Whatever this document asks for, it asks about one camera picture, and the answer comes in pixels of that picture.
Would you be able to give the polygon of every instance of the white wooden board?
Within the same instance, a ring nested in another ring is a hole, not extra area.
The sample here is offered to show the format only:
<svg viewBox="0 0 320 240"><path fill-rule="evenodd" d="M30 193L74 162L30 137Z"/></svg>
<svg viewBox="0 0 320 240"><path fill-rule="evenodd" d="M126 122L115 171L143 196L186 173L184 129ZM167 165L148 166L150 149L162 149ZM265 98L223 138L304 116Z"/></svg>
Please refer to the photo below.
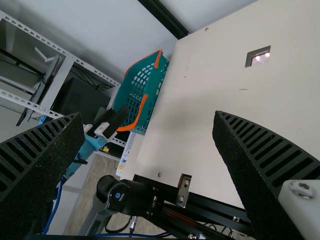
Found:
<svg viewBox="0 0 320 240"><path fill-rule="evenodd" d="M212 138L216 110L320 159L319 8L317 0L259 0L179 40L128 171L175 187L189 174L191 192L243 208ZM268 63L245 68L248 52L269 45Z"/></svg>

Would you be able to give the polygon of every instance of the black ceiling beam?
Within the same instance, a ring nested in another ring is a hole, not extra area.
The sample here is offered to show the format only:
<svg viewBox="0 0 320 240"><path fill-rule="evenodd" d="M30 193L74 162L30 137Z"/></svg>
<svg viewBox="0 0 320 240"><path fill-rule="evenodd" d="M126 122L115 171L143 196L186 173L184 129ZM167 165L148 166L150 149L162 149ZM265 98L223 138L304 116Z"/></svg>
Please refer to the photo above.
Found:
<svg viewBox="0 0 320 240"><path fill-rule="evenodd" d="M169 12L159 0L138 0L177 39L189 34L188 30Z"/></svg>

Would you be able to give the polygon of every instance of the screw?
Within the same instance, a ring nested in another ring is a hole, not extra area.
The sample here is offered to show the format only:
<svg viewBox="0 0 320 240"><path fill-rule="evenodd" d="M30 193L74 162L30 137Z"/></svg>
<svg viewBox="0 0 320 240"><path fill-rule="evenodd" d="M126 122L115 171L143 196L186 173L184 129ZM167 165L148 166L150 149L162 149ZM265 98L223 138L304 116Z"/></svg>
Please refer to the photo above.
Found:
<svg viewBox="0 0 320 240"><path fill-rule="evenodd" d="M197 237L194 234L189 234L188 235L188 239L197 239Z"/></svg>
<svg viewBox="0 0 320 240"><path fill-rule="evenodd" d="M316 191L303 181L292 181L289 187L294 194L304 199L314 199L316 197Z"/></svg>
<svg viewBox="0 0 320 240"><path fill-rule="evenodd" d="M239 218L239 217L234 216L232 220L233 220L233 221L235 221L235 222L239 222L239 221L240 221L240 218Z"/></svg>

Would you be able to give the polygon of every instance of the plastic laundry basket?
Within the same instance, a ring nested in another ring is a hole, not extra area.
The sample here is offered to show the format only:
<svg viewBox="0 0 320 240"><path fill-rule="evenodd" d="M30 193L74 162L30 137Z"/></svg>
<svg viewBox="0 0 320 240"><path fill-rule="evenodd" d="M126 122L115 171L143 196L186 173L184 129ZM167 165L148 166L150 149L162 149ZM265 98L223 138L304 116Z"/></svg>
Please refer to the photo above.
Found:
<svg viewBox="0 0 320 240"><path fill-rule="evenodd" d="M168 65L169 62L160 49L126 71L115 96L113 110L117 112L127 105L130 113L117 131L145 135Z"/></svg>

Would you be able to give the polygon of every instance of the floor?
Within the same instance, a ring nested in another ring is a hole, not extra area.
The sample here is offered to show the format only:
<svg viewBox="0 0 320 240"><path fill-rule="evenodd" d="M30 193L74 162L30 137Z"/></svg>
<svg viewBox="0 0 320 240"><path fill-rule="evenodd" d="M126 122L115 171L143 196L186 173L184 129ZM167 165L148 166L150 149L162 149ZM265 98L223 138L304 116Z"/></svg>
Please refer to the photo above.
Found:
<svg viewBox="0 0 320 240"><path fill-rule="evenodd" d="M116 169L118 167L118 162L109 158L103 158L100 155L97 155L95 162L91 168L90 173L88 174L87 180L83 186L80 199L78 204L73 212L69 224L66 227L64 232L65 235L77 235L80 227L82 226L85 218L88 215L92 207L93 195L96 193L96 187L99 179L105 175L112 175L117 179L120 179L116 176ZM122 228L128 222L129 216L123 215L121 213L115 214L112 216L109 224L107 225L109 230L117 230ZM216 229L221 232L223 226L215 225ZM123 233L129 233L129 226L123 231ZM142 217L139 217L136 223L135 231L136 234L147 234L147 235L157 235L163 233L164 230L155 226L151 222L145 220ZM229 228L226 228L223 233L228 235L230 233ZM232 237L236 240L254 240L251 237L243 237L237 232L234 232Z"/></svg>

